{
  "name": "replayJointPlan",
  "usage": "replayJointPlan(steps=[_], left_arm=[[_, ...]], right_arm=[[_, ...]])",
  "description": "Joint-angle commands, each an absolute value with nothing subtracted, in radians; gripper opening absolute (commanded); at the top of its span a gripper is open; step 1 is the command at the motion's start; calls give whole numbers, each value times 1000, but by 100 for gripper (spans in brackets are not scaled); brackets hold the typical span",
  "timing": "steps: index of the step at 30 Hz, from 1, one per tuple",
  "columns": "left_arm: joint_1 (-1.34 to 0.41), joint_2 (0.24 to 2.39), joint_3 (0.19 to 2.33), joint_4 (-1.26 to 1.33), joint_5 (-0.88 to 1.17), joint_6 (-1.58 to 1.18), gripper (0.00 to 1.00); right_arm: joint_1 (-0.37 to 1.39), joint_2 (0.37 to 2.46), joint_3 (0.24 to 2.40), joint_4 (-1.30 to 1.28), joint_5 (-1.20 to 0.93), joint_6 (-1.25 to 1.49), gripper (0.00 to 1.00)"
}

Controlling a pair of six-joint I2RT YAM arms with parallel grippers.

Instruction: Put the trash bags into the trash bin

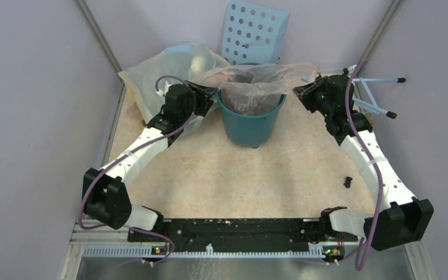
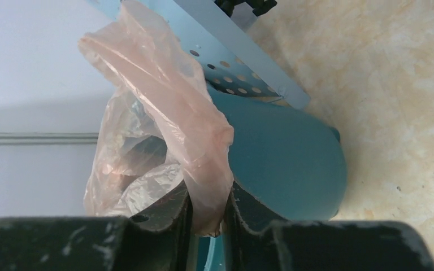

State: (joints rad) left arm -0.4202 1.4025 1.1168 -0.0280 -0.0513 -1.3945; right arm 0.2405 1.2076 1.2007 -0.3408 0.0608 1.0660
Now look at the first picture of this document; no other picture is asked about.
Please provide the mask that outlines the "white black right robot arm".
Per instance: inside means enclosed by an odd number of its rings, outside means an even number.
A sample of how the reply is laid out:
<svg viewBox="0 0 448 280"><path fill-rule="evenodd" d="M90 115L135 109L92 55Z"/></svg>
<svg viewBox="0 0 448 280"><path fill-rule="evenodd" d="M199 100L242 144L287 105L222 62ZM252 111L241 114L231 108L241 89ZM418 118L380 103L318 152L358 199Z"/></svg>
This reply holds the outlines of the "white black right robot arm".
<svg viewBox="0 0 448 280"><path fill-rule="evenodd" d="M351 158L375 203L372 215L344 206L321 213L318 231L335 240L341 233L363 237L382 251L420 241L434 213L428 199L418 199L385 157L367 116L354 109L354 85L346 74L318 76L314 82L293 88L311 113L324 117L325 127Z"/></svg>

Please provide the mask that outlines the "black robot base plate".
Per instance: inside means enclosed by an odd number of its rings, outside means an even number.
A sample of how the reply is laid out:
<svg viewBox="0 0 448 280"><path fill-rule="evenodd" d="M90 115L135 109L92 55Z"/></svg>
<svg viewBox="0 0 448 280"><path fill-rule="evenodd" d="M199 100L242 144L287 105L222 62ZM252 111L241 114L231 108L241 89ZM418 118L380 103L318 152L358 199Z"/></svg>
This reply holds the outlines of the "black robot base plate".
<svg viewBox="0 0 448 280"><path fill-rule="evenodd" d="M174 218L155 227L159 237L130 230L130 243L173 241L175 252L286 253L309 250L321 242L355 242L349 233L327 232L317 218Z"/></svg>

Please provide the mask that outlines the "pink plastic trash bag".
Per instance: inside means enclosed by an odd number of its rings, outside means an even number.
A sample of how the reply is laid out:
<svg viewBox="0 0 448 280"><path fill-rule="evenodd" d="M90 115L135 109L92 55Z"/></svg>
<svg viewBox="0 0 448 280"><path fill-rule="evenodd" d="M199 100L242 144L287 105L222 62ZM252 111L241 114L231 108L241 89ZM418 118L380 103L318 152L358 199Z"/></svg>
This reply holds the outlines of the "pink plastic trash bag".
<svg viewBox="0 0 448 280"><path fill-rule="evenodd" d="M312 82L321 71L311 63L234 65L214 68L192 81L220 89L222 104L243 116L258 116L275 109L293 88Z"/></svg>

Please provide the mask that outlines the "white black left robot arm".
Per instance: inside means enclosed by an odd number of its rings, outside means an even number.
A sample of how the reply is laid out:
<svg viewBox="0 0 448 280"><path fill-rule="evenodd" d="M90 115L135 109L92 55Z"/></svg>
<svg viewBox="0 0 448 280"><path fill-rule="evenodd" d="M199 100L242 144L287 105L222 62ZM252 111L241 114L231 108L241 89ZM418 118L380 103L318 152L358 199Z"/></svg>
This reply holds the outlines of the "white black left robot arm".
<svg viewBox="0 0 448 280"><path fill-rule="evenodd" d="M112 229L138 228L150 241L163 236L163 215L145 206L133 205L128 187L159 153L181 136L191 121L203 119L210 111L217 87L185 81L170 85L164 104L137 139L118 157L100 169L91 168L83 177L78 224L87 229L82 217L97 220Z"/></svg>

